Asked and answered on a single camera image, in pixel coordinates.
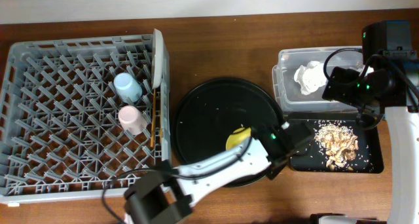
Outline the yellow bowl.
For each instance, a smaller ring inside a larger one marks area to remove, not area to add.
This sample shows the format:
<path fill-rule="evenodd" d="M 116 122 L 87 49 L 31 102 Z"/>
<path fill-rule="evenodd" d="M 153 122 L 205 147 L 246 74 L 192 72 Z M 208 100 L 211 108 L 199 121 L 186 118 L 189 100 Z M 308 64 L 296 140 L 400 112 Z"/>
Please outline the yellow bowl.
<path fill-rule="evenodd" d="M 245 139 L 251 136 L 251 128 L 239 128 L 227 138 L 225 149 L 228 151 L 241 144 Z"/>

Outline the food scraps pile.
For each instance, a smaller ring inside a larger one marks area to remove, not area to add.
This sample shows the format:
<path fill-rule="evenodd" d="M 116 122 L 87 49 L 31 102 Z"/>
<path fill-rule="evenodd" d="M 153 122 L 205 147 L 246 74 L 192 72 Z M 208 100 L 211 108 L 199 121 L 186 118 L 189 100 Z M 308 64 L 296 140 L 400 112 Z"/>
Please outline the food scraps pile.
<path fill-rule="evenodd" d="M 348 163 L 356 158 L 359 141 L 351 127 L 333 123 L 323 124 L 316 131 L 314 139 L 320 152 L 325 155 L 326 168 L 330 171 L 337 168 L 352 169 Z"/>

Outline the white tissue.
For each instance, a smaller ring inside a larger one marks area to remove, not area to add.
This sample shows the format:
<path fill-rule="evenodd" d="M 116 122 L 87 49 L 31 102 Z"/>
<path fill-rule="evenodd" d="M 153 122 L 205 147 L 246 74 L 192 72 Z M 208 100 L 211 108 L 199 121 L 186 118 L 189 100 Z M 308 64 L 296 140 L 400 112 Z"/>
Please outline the white tissue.
<path fill-rule="evenodd" d="M 293 79 L 301 86 L 301 94 L 307 96 L 326 85 L 327 78 L 323 72 L 324 63 L 310 61 L 307 66 L 301 65 L 295 72 Z"/>

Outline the white round plate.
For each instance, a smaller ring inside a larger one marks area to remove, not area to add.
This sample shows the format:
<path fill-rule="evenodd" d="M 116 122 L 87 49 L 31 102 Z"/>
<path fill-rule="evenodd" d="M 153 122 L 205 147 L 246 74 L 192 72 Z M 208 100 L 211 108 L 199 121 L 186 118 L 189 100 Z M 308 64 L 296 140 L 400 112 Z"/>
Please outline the white round plate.
<path fill-rule="evenodd" d="M 156 89 L 160 86 L 162 81 L 164 67 L 164 40 L 161 31 L 158 29 L 154 29 L 153 36 L 152 84 L 153 89 Z"/>

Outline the pink plastic cup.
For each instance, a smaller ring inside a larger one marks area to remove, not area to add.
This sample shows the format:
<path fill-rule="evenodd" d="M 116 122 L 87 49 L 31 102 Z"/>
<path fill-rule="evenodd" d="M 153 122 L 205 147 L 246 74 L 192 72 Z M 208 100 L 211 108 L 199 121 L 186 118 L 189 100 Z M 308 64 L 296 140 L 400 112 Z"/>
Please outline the pink plastic cup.
<path fill-rule="evenodd" d="M 143 114 L 134 106 L 127 105 L 118 112 L 118 120 L 123 130 L 136 136 L 146 129 L 148 123 Z"/>

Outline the light blue plastic cup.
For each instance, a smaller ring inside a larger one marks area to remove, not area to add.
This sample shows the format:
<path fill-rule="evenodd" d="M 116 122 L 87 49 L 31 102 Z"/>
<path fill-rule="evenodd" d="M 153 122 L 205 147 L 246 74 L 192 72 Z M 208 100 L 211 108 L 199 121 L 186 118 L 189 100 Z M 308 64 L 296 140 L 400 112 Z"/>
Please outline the light blue plastic cup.
<path fill-rule="evenodd" d="M 125 103 L 128 103 L 128 100 L 135 103 L 142 96 L 140 84 L 129 73 L 119 73 L 116 75 L 113 84 L 117 94 Z"/>

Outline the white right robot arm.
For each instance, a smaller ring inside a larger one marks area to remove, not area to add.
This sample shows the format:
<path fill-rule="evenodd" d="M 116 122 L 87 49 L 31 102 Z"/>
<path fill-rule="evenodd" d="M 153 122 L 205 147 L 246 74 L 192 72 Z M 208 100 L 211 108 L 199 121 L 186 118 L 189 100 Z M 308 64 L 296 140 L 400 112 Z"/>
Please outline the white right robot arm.
<path fill-rule="evenodd" d="M 388 223 L 418 222 L 418 68 L 381 67 L 362 75 L 335 67 L 323 93 L 387 121 L 392 145 L 392 205 Z"/>

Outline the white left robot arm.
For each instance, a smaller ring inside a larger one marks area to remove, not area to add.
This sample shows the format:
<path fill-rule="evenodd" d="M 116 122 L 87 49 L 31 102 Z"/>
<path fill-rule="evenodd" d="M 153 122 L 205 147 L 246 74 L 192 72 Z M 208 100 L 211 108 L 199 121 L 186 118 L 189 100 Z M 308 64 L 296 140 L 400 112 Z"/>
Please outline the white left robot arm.
<path fill-rule="evenodd" d="M 237 129 L 232 149 L 192 164 L 151 168 L 125 193 L 124 223 L 180 223 L 213 191 L 244 177 L 273 180 L 314 137 L 304 122 Z"/>

